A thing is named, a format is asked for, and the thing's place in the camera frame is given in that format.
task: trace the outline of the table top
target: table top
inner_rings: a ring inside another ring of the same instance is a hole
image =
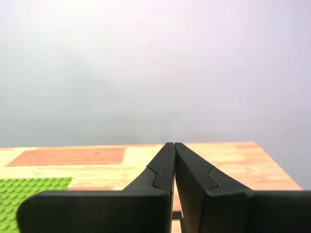
[[[255,142],[187,143],[218,169],[254,190],[301,190]],[[122,190],[163,145],[1,148],[0,179],[71,177],[69,190]],[[176,185],[173,210],[180,211]],[[172,233],[180,232],[179,222]]]

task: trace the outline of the green lego baseplate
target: green lego baseplate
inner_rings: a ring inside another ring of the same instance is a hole
[[[18,233],[16,211],[28,197],[47,190],[67,189],[71,178],[0,179],[0,233]]]

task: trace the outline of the gray backdrop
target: gray backdrop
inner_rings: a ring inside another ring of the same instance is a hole
[[[303,188],[309,0],[0,0],[0,147],[258,142]]]

